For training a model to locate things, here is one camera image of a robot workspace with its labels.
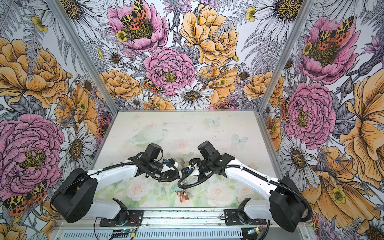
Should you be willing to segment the metal key organizer plate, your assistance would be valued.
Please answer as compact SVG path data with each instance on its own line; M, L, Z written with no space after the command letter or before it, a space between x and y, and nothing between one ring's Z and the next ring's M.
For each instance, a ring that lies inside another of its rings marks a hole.
M181 160L180 160L180 167L181 167L181 169L187 167L186 162L185 162L184 159L181 159ZM182 178L183 178L183 180L181 181L180 185L183 185L183 186L184 186L184 185L187 184L187 180L186 180L186 177L185 177L185 176L182 177Z

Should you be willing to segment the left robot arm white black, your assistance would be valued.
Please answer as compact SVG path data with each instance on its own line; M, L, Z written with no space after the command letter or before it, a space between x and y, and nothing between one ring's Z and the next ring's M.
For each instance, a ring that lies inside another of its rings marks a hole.
M51 207L67 223L83 218L105 219L123 226L129 219L128 208L117 198L96 198L96 193L112 184L145 175L158 182L169 183L179 178L178 163L173 159L160 161L163 149L150 144L124 162L99 170L73 170L51 198Z

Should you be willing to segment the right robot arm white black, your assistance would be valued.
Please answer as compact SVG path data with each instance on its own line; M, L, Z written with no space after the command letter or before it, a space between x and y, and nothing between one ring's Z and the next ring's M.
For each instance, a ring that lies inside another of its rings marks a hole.
M194 188L214 175L239 182L264 198L263 203L245 198L233 214L226 214L229 220L242 225L252 225L254 221L270 224L274 221L279 227L293 233L299 223L313 217L313 209L303 197L296 184L289 177L278 179L264 175L241 163L234 156L221 154L209 142L198 146L202 158L194 158L182 168L178 185L181 189Z

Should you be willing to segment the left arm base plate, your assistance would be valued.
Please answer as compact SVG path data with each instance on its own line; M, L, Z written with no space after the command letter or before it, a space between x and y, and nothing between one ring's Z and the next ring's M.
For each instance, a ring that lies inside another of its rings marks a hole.
M114 219L101 219L100 227L140 227L144 218L143 210L125 210Z

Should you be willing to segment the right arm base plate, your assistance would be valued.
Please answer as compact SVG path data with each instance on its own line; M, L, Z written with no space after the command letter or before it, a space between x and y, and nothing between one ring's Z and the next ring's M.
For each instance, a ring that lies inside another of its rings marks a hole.
M266 225L264 219L251 219L243 211L237 209L224 209L224 221L226 226L261 226Z

